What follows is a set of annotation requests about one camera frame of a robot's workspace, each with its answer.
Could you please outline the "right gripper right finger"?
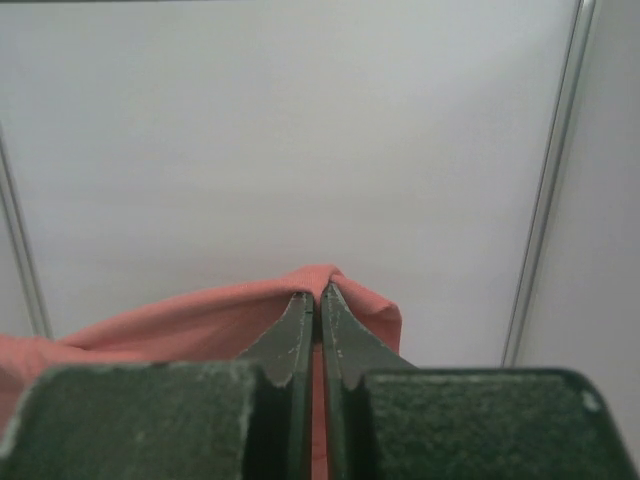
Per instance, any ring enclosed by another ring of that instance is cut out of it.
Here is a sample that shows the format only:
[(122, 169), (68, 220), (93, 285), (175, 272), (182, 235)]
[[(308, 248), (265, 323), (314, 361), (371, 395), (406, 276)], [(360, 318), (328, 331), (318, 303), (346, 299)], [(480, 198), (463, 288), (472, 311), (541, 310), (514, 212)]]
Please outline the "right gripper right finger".
[(634, 479), (607, 405), (566, 369), (424, 369), (321, 302), (333, 479)]

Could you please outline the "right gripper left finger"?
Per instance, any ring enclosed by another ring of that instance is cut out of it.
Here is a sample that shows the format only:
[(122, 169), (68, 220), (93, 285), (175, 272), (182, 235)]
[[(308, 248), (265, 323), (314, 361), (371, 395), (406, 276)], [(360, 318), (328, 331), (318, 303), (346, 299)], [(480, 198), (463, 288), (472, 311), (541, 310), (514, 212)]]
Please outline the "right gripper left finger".
[(314, 301), (295, 294), (236, 359), (72, 365), (22, 396), (5, 479), (307, 479)]

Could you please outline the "pink t-shirt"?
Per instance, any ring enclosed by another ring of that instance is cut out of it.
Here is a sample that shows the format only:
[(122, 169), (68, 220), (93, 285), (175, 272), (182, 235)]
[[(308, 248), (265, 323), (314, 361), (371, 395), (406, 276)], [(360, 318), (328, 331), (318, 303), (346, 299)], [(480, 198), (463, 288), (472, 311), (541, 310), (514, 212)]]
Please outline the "pink t-shirt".
[(353, 315), (396, 354), (397, 306), (333, 266), (310, 266), (284, 277), (208, 289), (120, 314), (63, 339), (1, 339), (2, 440), (22, 396), (46, 372), (72, 365), (205, 363), (236, 359), (284, 313), (291, 298), (314, 301), (311, 475), (328, 474), (321, 302), (336, 286)]

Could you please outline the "left aluminium frame post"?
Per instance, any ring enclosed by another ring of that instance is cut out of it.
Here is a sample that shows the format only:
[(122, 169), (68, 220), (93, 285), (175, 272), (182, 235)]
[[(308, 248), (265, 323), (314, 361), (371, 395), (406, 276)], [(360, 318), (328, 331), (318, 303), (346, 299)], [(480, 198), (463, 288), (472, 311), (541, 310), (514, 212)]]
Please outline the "left aluminium frame post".
[(32, 256), (28, 231), (4, 138), (1, 138), (1, 205), (20, 278), (30, 329), (35, 335), (53, 339), (53, 329)]

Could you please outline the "aluminium frame post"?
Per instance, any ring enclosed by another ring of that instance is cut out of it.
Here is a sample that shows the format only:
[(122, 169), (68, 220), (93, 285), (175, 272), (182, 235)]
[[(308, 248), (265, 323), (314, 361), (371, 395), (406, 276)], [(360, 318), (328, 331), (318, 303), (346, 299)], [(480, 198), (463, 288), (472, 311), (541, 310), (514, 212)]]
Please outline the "aluminium frame post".
[(20, 278), (30, 329), (35, 335), (53, 339), (53, 329), (32, 256), (28, 231), (4, 138), (1, 138), (1, 205)]
[(518, 362), (551, 209), (558, 188), (558, 178), (566, 160), (565, 150), (572, 134), (581, 74), (588, 63), (593, 31), (600, 9), (601, 3), (595, 0), (578, 1), (574, 8), (527, 244), (501, 357), (502, 367), (510, 368)]

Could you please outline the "right aluminium frame post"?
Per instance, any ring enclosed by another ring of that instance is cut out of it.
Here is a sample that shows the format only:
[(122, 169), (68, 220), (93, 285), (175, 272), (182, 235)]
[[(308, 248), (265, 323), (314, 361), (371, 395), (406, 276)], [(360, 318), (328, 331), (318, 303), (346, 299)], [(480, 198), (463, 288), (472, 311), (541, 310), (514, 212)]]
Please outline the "right aluminium frame post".
[(558, 178), (566, 160), (565, 150), (572, 134), (581, 74), (588, 63), (593, 31), (600, 9), (601, 3), (595, 0), (578, 1), (574, 8), (527, 244), (501, 357), (502, 367), (510, 368), (518, 362), (551, 209), (558, 188)]

